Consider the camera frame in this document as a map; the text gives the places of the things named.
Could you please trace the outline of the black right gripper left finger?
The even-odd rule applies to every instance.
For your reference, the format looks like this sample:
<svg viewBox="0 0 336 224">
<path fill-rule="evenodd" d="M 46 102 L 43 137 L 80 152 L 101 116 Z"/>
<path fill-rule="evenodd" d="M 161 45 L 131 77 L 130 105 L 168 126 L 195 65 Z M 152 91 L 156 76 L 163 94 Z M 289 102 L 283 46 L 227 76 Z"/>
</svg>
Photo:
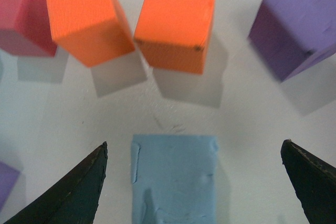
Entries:
<svg viewBox="0 0 336 224">
<path fill-rule="evenodd" d="M 6 223 L 93 223 L 108 160 L 103 142 L 63 178 Z"/>
</svg>

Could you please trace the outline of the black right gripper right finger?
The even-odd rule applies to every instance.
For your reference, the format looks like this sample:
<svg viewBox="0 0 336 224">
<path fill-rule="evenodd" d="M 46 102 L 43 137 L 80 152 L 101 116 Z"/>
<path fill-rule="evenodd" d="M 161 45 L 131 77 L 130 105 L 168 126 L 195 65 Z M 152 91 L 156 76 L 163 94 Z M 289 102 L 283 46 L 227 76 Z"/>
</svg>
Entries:
<svg viewBox="0 0 336 224">
<path fill-rule="evenodd" d="M 291 140 L 280 155 L 309 223 L 335 223 L 335 167 Z"/>
</svg>

